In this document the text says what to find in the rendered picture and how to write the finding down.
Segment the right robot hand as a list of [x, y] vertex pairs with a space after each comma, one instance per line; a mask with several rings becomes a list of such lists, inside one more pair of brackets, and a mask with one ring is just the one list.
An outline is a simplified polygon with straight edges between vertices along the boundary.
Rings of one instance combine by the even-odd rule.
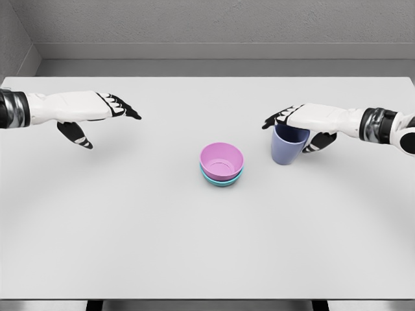
[[336, 140], [338, 132], [354, 138], [359, 136], [359, 125], [351, 119], [348, 110], [321, 104], [307, 103], [285, 108], [265, 119], [262, 129], [276, 124], [316, 132], [303, 148], [304, 154], [326, 148]]

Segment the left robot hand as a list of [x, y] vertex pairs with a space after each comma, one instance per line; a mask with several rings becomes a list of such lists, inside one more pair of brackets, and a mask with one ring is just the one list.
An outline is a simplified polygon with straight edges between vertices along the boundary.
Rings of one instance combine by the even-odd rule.
[[102, 121], [112, 117], [131, 117], [140, 120], [138, 112], [121, 98], [109, 93], [75, 91], [51, 95], [53, 119], [58, 130], [72, 143], [86, 149], [93, 145], [78, 125], [83, 121]]

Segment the blue-purple cup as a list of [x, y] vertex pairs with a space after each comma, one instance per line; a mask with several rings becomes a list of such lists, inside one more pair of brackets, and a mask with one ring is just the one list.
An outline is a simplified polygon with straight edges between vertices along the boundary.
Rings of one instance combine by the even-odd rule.
[[302, 152], [309, 136], [309, 130], [275, 125], [271, 142], [272, 159], [279, 165], [291, 164]]

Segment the pink bowl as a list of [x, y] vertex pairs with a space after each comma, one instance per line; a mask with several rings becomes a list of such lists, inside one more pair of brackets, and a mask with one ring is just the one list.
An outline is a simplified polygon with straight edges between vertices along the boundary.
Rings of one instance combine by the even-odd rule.
[[202, 171], [216, 181], [235, 178], [244, 166], [243, 153], [229, 143], [211, 143], [200, 152]]

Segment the teal bowl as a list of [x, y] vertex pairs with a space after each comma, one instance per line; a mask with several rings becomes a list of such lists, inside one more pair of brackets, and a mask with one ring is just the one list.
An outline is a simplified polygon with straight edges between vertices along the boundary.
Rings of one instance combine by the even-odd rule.
[[217, 186], [217, 187], [227, 187], [227, 186], [233, 185], [241, 177], [241, 175], [243, 174], [243, 170], [244, 169], [242, 169], [233, 179], [230, 179], [228, 181], [217, 181], [217, 180], [211, 179], [210, 177], [206, 175], [206, 173], [202, 169], [200, 171], [203, 177], [205, 178], [205, 180], [208, 181], [210, 184]]

